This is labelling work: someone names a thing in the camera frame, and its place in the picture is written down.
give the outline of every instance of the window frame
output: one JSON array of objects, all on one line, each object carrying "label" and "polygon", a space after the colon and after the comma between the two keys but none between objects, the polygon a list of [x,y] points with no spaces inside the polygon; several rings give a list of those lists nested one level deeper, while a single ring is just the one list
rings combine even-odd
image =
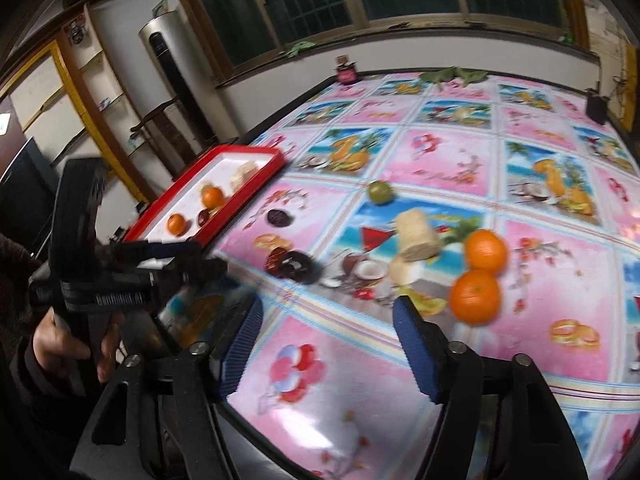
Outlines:
[{"label": "window frame", "polygon": [[[234,66],[226,53],[222,40],[216,33],[209,15],[204,9],[202,0],[180,0],[187,17],[196,32],[198,40],[204,47],[207,60],[212,67],[213,75],[220,83],[279,57],[299,41],[315,41],[316,43],[339,40],[346,41],[354,36],[378,30],[385,30],[391,25],[402,22],[413,22],[412,28],[414,29],[439,27],[469,28],[477,26],[478,24],[483,24],[491,30],[520,32],[554,40],[560,38],[569,29],[566,15],[561,9],[559,9],[561,27],[555,27],[553,25],[545,25],[544,23],[531,22],[529,20],[512,18],[510,16],[471,13],[469,10],[468,0],[458,0],[460,12],[412,14],[392,16],[390,18],[381,18],[378,20],[369,19],[363,0],[343,1],[351,19],[350,25],[320,32],[319,34],[301,38],[295,42],[283,43],[276,33],[276,28],[274,27],[262,0],[254,0],[275,48],[260,54],[260,56],[254,57],[251,60]],[[558,0],[558,3],[559,7],[561,7],[562,0]]]}]

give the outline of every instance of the patterned tablecloth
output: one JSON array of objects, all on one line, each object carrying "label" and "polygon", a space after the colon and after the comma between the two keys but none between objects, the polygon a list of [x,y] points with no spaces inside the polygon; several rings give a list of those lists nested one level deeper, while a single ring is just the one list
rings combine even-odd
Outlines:
[{"label": "patterned tablecloth", "polygon": [[[266,311],[229,403],[318,476],[408,478],[438,409],[415,386],[390,306],[399,294],[446,298],[465,270],[462,242],[486,227],[510,246],[500,316],[471,328],[445,308],[430,320],[480,354],[531,355],[590,478],[604,479],[640,418],[638,167],[611,126],[584,115],[583,96],[504,76],[467,87],[418,76],[331,85],[256,140],[280,148],[290,165],[213,249],[243,286],[258,289]],[[393,185],[392,203],[369,201],[367,184],[377,179]],[[392,223],[416,207],[445,247],[398,270]],[[269,224],[272,208],[293,222]],[[305,286],[265,274],[270,243],[313,256],[322,280]],[[354,263],[365,247],[373,249],[363,275]],[[164,317],[191,301],[176,297]],[[486,446],[483,428],[469,478],[482,471]]]}]

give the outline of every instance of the green lime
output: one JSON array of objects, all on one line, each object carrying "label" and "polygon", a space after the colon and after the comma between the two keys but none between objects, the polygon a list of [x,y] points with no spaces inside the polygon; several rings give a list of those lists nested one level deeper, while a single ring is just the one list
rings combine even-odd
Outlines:
[{"label": "green lime", "polygon": [[377,180],[367,187],[369,198],[376,205],[383,205],[391,202],[395,195],[392,187],[383,180]]}]

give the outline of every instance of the television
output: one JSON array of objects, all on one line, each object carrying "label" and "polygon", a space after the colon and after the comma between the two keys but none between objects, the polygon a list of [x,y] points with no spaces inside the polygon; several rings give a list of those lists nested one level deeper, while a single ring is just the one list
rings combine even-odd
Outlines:
[{"label": "television", "polygon": [[0,178],[0,233],[46,259],[58,174],[29,139]]}]

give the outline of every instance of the person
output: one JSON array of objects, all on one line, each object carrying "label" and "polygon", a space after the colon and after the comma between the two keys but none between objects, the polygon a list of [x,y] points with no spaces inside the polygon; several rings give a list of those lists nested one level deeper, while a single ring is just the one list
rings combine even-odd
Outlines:
[{"label": "person", "polygon": [[[111,315],[96,370],[102,384],[109,381],[115,370],[115,352],[123,323],[121,313]],[[65,362],[90,356],[87,345],[56,326],[54,311],[50,308],[33,335],[20,340],[10,365],[20,398],[41,438],[67,467],[97,399],[72,394]]]},{"label": "person", "polygon": [[[90,350],[56,326],[52,308],[38,312],[29,305],[29,277],[39,267],[24,247],[0,234],[0,342],[36,430],[60,462],[69,466],[95,399],[72,395],[65,360],[88,359]],[[101,343],[96,373],[103,384],[115,370],[123,323],[122,314],[113,314]]]}]

